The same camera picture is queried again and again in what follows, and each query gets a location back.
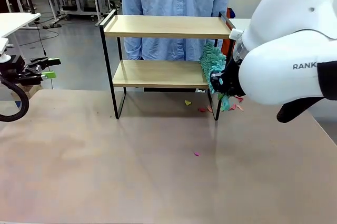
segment black cable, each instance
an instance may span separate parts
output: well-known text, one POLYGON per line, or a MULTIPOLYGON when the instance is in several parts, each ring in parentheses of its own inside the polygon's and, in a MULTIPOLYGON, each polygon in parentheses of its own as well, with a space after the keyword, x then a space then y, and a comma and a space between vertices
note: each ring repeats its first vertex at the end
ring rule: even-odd
POLYGON ((51 78, 51 84, 52 84, 52 90, 54 89, 53 87, 53 78, 51 78))
POLYGON ((20 100, 21 100, 21 109, 19 112, 17 112, 14 115, 0 115, 0 121, 4 121, 6 123, 10 123, 12 121, 16 121, 21 119, 22 117, 24 117, 26 115, 26 113, 28 112, 29 109, 29 99, 26 95, 26 93, 19 88, 17 85, 12 84, 10 82, 8 82, 7 80, 5 80, 1 75, 0 75, 0 82, 2 84, 4 84, 6 87, 8 87, 10 90, 12 90, 13 92, 15 92, 20 100))
MULTIPOLYGON (((55 37, 58 37, 58 36, 59 36, 59 33, 58 33, 58 32, 51 31, 51 30, 48 30, 48 29, 45 29, 45 30, 46 30, 46 31, 49 31, 49 32, 51 32, 51 33, 55 33, 56 36, 43 38, 43 39, 41 39, 41 41, 48 40, 48 39, 52 39, 52 38, 55 38, 55 37)), ((37 42, 40 42, 40 40, 37 40, 37 41, 35 41, 35 42, 26 43, 26 44, 20 44, 20 46, 25 46, 25 45, 28 45, 28 44, 35 44, 35 43, 37 43, 37 42)))
POLYGON ((40 22, 40 23, 46 23, 46 22, 51 21, 52 19, 54 19, 54 17, 52 17, 52 18, 50 18, 50 19, 48 19, 48 20, 45 20, 45 21, 43 21, 43 22, 40 22))
POLYGON ((37 25, 37 24, 36 24, 36 28, 37 28, 37 31, 38 31, 38 37, 39 37, 39 39, 40 39, 40 43, 41 43, 41 46, 42 46, 42 49, 43 49, 43 54, 44 54, 45 56, 47 56, 47 52, 46 52, 46 50, 44 49, 43 43, 42 43, 42 40, 41 40, 40 29, 38 28, 38 25, 37 25))

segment person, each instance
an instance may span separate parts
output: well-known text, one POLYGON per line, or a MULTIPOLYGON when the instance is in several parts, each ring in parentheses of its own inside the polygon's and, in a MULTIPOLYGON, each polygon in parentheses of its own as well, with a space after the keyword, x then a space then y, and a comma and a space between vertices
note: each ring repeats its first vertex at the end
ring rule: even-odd
MULTIPOLYGON (((124 15, 216 16, 228 0, 122 0, 124 15)), ((206 39, 126 38, 128 59, 197 61, 206 39)))

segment mop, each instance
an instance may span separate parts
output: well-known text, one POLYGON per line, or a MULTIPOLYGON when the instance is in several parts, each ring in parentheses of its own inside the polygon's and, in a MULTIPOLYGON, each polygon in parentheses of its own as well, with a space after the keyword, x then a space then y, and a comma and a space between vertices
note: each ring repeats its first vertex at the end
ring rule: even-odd
MULTIPOLYGON (((225 69, 226 56, 222 54, 219 48, 215 48, 213 43, 208 42, 205 45, 203 55, 200 57, 199 62, 209 84, 210 92, 211 94, 214 94, 215 90, 210 81, 211 73, 221 73, 225 69)), ((221 111, 227 111, 230 109, 228 95, 218 94, 217 98, 222 101, 221 111)))

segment orange object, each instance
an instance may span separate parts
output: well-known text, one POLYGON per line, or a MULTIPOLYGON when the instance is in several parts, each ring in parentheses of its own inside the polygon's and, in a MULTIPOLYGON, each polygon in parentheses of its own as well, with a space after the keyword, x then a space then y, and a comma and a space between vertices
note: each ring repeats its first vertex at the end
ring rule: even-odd
MULTIPOLYGON (((228 8, 227 8, 227 18, 231 18, 231 11, 228 8)), ((232 28, 229 26, 228 23, 226 23, 226 25, 228 26, 228 28, 230 30, 232 30, 232 28)), ((230 39, 224 39, 223 44, 222 44, 222 48, 221 48, 222 54, 227 55, 229 49, 230 49, 230 39)))
POLYGON ((229 111, 236 110, 236 104, 234 104, 229 111))
POLYGON ((237 98, 239 103, 241 103, 243 101, 243 98, 239 97, 239 96, 234 96, 234 98, 237 98))
POLYGON ((211 105, 208 105, 207 109, 208 109, 209 112, 211 112, 211 113, 213 112, 213 109, 212 109, 211 105))
POLYGON ((244 112, 243 108, 240 105, 237 105, 237 108, 244 112))

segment shelf top board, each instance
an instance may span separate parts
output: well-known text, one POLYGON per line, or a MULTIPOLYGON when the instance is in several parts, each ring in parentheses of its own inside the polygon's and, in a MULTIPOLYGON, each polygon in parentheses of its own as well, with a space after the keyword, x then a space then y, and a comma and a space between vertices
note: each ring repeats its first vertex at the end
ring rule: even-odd
POLYGON ((115 87, 202 88, 208 84, 198 62, 122 60, 115 87))
POLYGON ((116 15, 104 28, 106 36, 227 39, 219 17, 116 15))

